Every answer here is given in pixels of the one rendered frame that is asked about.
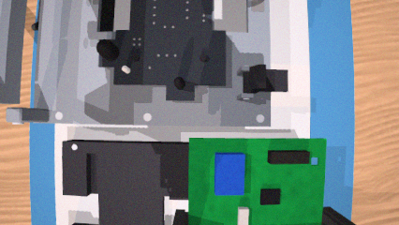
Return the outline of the green circuit board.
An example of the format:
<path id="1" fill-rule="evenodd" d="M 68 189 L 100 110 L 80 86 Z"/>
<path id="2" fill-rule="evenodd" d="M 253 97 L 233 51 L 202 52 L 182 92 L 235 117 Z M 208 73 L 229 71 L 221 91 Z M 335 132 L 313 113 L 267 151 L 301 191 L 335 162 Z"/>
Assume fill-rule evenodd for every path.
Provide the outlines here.
<path id="1" fill-rule="evenodd" d="M 189 138 L 188 225 L 321 225 L 326 145 Z"/>

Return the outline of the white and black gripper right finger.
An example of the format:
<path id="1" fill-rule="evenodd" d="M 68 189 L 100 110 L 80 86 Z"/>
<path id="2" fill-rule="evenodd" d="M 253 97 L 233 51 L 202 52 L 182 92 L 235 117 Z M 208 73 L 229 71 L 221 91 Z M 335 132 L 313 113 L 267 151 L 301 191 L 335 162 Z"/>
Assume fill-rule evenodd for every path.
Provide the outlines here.
<path id="1" fill-rule="evenodd" d="M 323 207 L 321 225 L 356 225 L 330 206 Z"/>

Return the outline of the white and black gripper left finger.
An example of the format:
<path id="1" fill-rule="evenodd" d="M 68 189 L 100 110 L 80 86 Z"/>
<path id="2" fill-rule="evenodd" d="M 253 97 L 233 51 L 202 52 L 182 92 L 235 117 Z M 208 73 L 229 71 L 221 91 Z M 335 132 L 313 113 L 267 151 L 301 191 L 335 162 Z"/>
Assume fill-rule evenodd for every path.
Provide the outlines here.
<path id="1" fill-rule="evenodd" d="M 172 225 L 188 225 L 188 212 L 185 209 L 176 209 Z"/>

